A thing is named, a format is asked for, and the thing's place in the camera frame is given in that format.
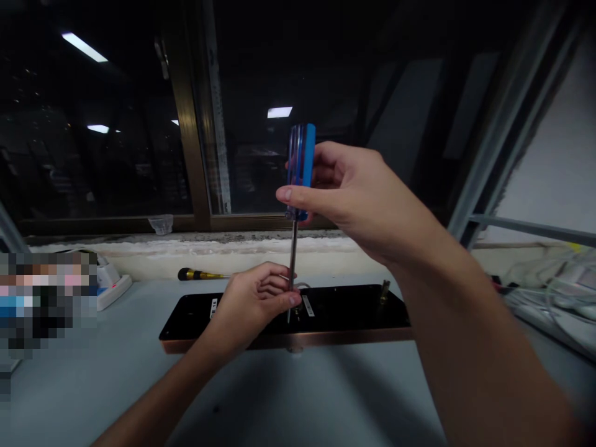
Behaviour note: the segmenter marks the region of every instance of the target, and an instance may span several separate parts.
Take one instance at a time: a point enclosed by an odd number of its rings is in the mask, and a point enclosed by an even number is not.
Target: black metal plate
[[[261,332],[264,335],[324,333],[410,327],[404,303],[393,293],[381,302],[382,286],[315,287],[302,289],[312,307],[309,316],[306,306],[292,309],[290,324],[286,314],[279,315]],[[185,295],[178,301],[160,333],[161,341],[194,340],[209,324],[211,302],[222,294]]]

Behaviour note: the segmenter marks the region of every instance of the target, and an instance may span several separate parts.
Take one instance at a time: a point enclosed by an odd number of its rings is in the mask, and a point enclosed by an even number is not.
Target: screwdriver shaft
[[[294,270],[296,270],[296,242],[298,241],[298,219],[292,222],[292,248],[290,249],[290,277],[288,290],[294,290]],[[287,311],[287,322],[290,322],[290,311]]]

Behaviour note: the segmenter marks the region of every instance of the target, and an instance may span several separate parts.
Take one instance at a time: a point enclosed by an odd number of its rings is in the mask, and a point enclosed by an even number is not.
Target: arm
[[[321,143],[314,179],[319,189],[284,186],[278,199],[325,215],[394,275],[449,442],[573,445],[566,397],[482,268],[381,156]]]
[[[234,274],[213,319],[192,348],[94,443],[164,445],[196,395],[281,312],[300,304],[287,290],[287,267],[265,263]]]

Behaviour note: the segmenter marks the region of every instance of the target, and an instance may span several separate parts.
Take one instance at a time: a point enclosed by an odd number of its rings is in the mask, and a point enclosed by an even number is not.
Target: ceiling light
[[[84,41],[75,36],[73,33],[64,33],[62,35],[62,38],[71,45],[74,45],[76,48],[81,50],[95,62],[107,62],[106,58],[104,58],[101,54],[99,54],[97,51],[95,51],[93,48],[91,48],[89,45],[87,45]]]
[[[267,118],[285,118],[290,116],[291,107],[274,107],[267,111]]]
[[[94,132],[99,133],[108,133],[110,128],[108,126],[104,126],[103,124],[92,124],[87,126],[87,129],[93,130]]]

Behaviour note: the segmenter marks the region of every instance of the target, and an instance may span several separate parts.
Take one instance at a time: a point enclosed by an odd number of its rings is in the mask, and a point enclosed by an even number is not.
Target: plastic cup
[[[174,216],[172,214],[162,214],[159,216],[150,217],[149,223],[155,230],[155,234],[163,236],[172,232]]]

